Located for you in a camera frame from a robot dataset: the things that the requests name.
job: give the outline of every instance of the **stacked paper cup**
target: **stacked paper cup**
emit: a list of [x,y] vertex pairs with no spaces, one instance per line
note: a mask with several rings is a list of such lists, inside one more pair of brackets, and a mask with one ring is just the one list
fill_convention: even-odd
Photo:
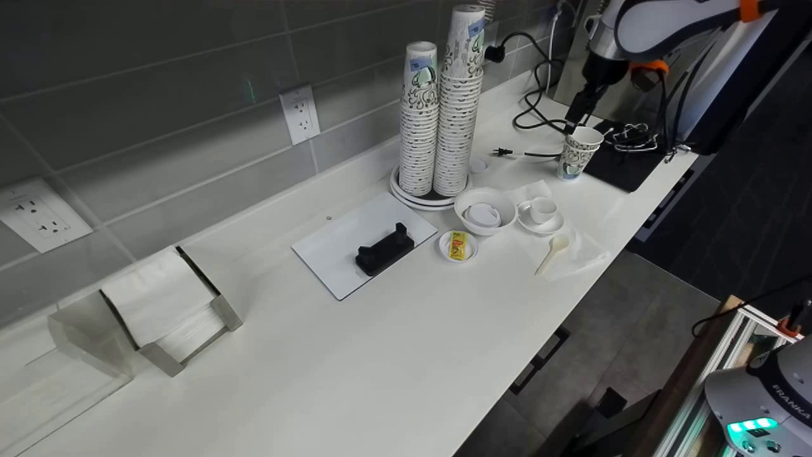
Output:
[[432,192],[439,111],[436,86],[436,46],[428,41],[405,46],[399,182],[410,196]]
[[434,191],[460,196],[469,179],[484,59],[484,7],[460,5],[451,13],[447,66],[442,76],[439,144]]

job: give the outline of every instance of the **electrical outlet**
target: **electrical outlet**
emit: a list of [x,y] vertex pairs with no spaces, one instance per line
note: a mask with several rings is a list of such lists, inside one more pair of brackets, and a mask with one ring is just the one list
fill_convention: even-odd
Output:
[[38,252],[92,234],[92,227],[46,181],[5,189],[0,192],[0,220]]
[[304,140],[309,140],[309,138],[323,132],[309,86],[300,86],[300,88],[283,91],[283,93],[280,93],[280,100],[282,100],[286,132],[290,132],[290,140],[293,144],[300,144],[300,143],[304,143]]

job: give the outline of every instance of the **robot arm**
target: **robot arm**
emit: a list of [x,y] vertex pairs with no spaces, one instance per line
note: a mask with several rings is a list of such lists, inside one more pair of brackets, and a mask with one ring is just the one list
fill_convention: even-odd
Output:
[[630,59],[658,59],[684,38],[724,27],[736,20],[757,20],[779,7],[782,0],[609,0],[598,19],[590,19],[583,88],[565,111],[578,124],[616,85]]

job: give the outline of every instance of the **gray floor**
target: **gray floor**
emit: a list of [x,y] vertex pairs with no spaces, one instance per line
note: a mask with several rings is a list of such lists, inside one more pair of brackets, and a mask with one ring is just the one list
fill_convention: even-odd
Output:
[[457,457],[556,457],[607,385],[630,403],[665,384],[689,345],[689,326],[717,299],[637,253],[621,253],[562,322],[569,344],[527,384],[504,393]]

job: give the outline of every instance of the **gray tile backsplash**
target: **gray tile backsplash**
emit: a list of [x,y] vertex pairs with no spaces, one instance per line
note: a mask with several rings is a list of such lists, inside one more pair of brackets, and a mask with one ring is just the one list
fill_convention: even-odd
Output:
[[[457,2],[2,2],[0,189],[40,176],[97,231],[32,253],[0,227],[0,328],[390,140],[404,46],[444,46]],[[483,2],[490,30],[537,38],[559,5]],[[484,86],[535,62],[517,41]],[[323,134],[290,148],[276,96],[296,85]]]

